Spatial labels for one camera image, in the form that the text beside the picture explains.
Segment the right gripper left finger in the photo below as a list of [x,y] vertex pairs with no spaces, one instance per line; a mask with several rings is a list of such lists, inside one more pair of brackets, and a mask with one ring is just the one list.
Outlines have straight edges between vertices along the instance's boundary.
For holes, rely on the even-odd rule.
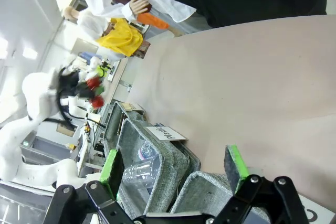
[[89,214],[97,215],[98,224],[145,224],[141,218],[131,219],[117,202],[123,172],[121,152],[111,150],[99,179],[77,189],[59,186],[49,205],[49,224],[83,224]]

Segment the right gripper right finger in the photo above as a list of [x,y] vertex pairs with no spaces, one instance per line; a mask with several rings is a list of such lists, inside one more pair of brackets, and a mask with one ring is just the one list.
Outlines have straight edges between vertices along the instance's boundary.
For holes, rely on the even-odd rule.
[[309,224],[289,177],[269,181],[250,173],[236,145],[225,147],[224,170],[233,195],[215,217],[215,224],[243,224],[253,208],[263,210],[270,224]]

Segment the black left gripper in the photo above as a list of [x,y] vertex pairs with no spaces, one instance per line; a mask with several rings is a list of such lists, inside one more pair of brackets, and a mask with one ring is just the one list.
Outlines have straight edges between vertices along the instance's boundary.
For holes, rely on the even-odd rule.
[[94,86],[96,83],[96,77],[89,78],[84,82],[79,81],[79,77],[74,77],[73,95],[80,98],[93,99],[95,97]]

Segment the crushed red can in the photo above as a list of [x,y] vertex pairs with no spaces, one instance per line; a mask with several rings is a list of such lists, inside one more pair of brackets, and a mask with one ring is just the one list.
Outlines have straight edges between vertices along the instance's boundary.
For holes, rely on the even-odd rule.
[[102,94],[104,93],[104,86],[98,77],[91,78],[86,81],[89,88],[89,102],[94,109],[100,108],[104,105]]

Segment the clear plastic water bottle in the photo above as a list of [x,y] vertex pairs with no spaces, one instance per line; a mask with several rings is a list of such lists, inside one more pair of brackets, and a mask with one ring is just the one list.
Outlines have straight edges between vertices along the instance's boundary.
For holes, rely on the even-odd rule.
[[157,154],[157,151],[149,142],[144,142],[138,150],[138,156],[140,160],[155,158]]

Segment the grey basket labelled Can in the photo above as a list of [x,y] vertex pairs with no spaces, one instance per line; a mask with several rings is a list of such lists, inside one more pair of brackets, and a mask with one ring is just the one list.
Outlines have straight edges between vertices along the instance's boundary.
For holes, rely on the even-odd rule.
[[200,212],[216,217],[232,195],[225,174],[196,171],[186,179],[170,212]]

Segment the grey basket labelled Bottle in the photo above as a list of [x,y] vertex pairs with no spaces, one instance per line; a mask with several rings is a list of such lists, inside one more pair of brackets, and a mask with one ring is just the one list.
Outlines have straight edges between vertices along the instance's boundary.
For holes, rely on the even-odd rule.
[[104,154],[108,156],[112,149],[115,149],[125,119],[142,120],[144,112],[125,111],[121,102],[115,101],[110,104],[110,115],[107,117],[107,125],[103,134]]

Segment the grey basket labelled Plastic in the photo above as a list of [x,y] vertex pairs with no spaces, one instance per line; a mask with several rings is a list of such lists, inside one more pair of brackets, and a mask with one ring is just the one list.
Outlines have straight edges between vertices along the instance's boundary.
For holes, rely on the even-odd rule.
[[142,120],[125,120],[117,142],[125,169],[142,161],[138,150],[144,142],[152,145],[158,154],[155,158],[160,160],[159,172],[152,188],[137,189],[121,183],[118,197],[131,218],[148,212],[168,212],[187,176],[199,170],[201,165],[199,159],[180,142],[158,141],[144,129],[147,126],[150,124]]

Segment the white Can label card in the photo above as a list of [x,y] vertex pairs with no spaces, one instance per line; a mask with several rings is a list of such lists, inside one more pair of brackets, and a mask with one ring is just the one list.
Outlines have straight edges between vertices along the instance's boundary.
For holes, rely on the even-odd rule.
[[309,224],[336,224],[336,214],[318,203],[299,195]]

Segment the clear plastic cup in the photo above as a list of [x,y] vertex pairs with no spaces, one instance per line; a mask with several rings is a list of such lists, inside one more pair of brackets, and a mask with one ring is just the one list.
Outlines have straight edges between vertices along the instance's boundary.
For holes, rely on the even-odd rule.
[[152,188],[160,168],[158,158],[145,159],[126,168],[123,173],[123,183],[137,189]]

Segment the white Bottle label card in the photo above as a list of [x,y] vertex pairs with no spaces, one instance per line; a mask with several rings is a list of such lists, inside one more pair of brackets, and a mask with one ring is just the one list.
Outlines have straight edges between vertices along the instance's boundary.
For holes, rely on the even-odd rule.
[[121,103],[125,111],[144,112],[144,109],[136,103]]

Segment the yellow cloth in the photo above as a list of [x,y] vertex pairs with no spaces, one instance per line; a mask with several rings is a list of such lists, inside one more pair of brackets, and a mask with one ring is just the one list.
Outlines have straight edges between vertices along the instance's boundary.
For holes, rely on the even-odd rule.
[[101,46],[113,50],[116,53],[131,57],[142,45],[142,34],[133,26],[130,26],[125,19],[112,18],[111,31],[98,38],[96,42]]

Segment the mannequin in white coat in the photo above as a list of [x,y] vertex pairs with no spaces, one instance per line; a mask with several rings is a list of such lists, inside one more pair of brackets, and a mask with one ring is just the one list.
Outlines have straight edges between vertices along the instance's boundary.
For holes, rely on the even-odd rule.
[[94,41],[113,29],[113,25],[107,19],[93,15],[88,8],[78,11],[68,6],[63,10],[63,15],[65,19],[76,22],[77,26]]

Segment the white Plastic label card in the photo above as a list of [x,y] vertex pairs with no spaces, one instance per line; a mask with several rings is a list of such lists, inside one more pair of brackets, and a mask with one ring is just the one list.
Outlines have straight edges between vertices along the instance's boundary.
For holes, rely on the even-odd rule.
[[168,126],[147,126],[144,129],[161,142],[187,140],[187,138]]

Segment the mannequin arm with orange sleeve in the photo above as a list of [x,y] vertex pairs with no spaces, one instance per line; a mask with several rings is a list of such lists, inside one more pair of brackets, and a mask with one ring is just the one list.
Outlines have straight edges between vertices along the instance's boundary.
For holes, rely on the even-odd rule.
[[169,25],[165,21],[153,16],[150,13],[141,13],[137,15],[137,21],[146,25],[154,26],[158,29],[165,29],[170,31],[175,37],[181,37],[185,35],[183,31]]

